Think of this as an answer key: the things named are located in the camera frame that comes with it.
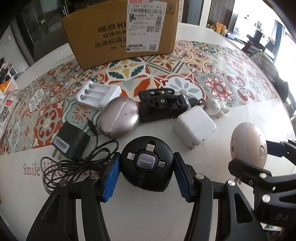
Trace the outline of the white square power adapter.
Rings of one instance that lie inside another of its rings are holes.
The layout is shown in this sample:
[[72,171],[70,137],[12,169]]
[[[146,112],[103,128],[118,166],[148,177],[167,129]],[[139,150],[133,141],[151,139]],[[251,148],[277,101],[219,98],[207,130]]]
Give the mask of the white square power adapter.
[[216,124],[203,108],[194,106],[177,117],[174,130],[192,150],[215,132]]

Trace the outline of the white basket of oranges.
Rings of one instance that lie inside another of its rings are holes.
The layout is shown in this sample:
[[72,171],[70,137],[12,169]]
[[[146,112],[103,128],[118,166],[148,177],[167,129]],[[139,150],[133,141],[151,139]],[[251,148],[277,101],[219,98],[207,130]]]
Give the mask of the white basket of oranges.
[[17,83],[14,77],[0,84],[1,93],[7,95],[7,93],[17,89]]

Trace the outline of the black key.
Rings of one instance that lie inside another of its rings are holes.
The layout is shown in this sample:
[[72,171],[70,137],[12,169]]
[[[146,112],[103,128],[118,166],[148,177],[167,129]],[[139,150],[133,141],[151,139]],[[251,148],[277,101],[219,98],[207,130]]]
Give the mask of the black key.
[[180,90],[179,93],[185,99],[188,109],[191,109],[195,106],[200,106],[202,109],[205,109],[205,107],[206,107],[205,99],[203,99],[203,98],[197,99],[195,97],[190,97],[189,95],[186,94],[185,90]]

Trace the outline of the black glass sliding door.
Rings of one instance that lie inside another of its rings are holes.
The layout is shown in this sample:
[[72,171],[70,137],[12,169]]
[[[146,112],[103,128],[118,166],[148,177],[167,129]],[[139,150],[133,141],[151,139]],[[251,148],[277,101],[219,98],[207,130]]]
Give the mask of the black glass sliding door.
[[74,11],[72,1],[29,1],[10,24],[29,66],[68,43],[62,18]]

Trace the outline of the white shoe rack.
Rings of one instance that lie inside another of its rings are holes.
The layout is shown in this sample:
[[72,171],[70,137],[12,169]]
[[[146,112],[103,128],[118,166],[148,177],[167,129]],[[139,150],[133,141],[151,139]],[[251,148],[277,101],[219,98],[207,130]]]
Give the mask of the white shoe rack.
[[16,69],[10,63],[4,61],[4,58],[0,60],[0,82],[6,82],[11,79],[12,76],[17,74]]

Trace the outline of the black round cable adapter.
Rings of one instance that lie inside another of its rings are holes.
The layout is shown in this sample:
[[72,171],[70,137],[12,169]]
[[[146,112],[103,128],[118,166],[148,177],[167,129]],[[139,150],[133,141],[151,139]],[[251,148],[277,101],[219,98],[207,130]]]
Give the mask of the black round cable adapter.
[[161,139],[142,136],[131,140],[122,150],[119,167],[133,186],[153,192],[163,192],[173,174],[174,156]]

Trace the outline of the white robot figure keychain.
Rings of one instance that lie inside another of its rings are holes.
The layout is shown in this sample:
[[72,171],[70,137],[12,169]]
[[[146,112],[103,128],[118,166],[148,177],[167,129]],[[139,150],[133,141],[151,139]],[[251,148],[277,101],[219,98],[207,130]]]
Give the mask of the white robot figure keychain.
[[205,112],[209,116],[220,118],[229,113],[230,108],[224,102],[219,101],[215,98],[209,98],[206,100]]

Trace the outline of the patterned tile table runner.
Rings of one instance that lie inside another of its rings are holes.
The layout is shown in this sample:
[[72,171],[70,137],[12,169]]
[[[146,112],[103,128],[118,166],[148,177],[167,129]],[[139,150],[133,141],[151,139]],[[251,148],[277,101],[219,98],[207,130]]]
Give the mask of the patterned tile table runner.
[[73,60],[7,96],[1,107],[1,154],[48,146],[65,122],[88,131],[87,120],[97,120],[100,112],[75,99],[88,81],[118,85],[134,101],[140,91],[165,87],[197,99],[215,98],[231,108],[276,98],[271,83],[241,51],[198,41],[179,40],[171,54],[88,70]]

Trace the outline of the white battery charger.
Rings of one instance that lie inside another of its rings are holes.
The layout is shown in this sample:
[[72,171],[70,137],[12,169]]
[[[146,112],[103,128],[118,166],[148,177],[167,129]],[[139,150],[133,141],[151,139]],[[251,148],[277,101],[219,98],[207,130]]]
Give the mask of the white battery charger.
[[109,102],[120,97],[121,87],[118,85],[104,85],[91,80],[86,82],[76,94],[76,101],[82,105],[97,110],[104,110]]

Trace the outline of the brown cardboard box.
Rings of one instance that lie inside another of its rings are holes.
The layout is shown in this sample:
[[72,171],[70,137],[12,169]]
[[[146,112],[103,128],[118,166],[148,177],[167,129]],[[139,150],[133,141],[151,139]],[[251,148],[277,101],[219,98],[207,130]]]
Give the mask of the brown cardboard box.
[[84,70],[174,49],[180,1],[104,1],[62,18]]

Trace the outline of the black clamp mount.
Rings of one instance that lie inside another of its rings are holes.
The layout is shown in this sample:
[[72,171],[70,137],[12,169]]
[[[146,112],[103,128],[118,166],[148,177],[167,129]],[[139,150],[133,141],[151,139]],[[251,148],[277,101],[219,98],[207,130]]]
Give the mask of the black clamp mount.
[[170,88],[139,91],[138,97],[141,123],[174,118],[191,107],[187,97]]

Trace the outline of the silver oval earbud case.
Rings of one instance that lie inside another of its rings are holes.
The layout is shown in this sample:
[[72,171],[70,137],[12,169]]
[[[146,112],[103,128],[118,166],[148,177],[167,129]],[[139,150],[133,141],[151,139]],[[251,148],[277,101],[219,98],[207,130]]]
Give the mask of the silver oval earbud case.
[[130,135],[138,124],[139,107],[134,100],[125,96],[109,102],[98,119],[100,132],[112,140]]

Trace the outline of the black power adapter with cable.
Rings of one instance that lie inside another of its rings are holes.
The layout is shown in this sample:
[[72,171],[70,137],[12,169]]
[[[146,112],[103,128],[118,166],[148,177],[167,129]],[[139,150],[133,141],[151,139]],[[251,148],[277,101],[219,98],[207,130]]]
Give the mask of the black power adapter with cable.
[[105,181],[105,194],[112,196],[120,173],[117,152],[119,143],[110,140],[99,144],[97,127],[90,119],[87,125],[95,138],[95,146],[86,157],[83,154],[91,137],[80,128],[64,123],[53,140],[55,152],[64,158],[55,161],[44,156],[41,159],[42,181],[47,193],[51,194],[63,181],[81,181],[82,176],[89,171],[89,175],[97,173]]

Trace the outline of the pink round night light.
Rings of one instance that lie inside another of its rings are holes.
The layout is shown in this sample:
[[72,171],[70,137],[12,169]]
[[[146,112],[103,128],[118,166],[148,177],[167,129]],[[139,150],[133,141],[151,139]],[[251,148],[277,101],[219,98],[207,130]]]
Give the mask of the pink round night light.
[[236,126],[231,136],[230,155],[231,159],[264,168],[268,155],[267,143],[254,124],[243,122]]

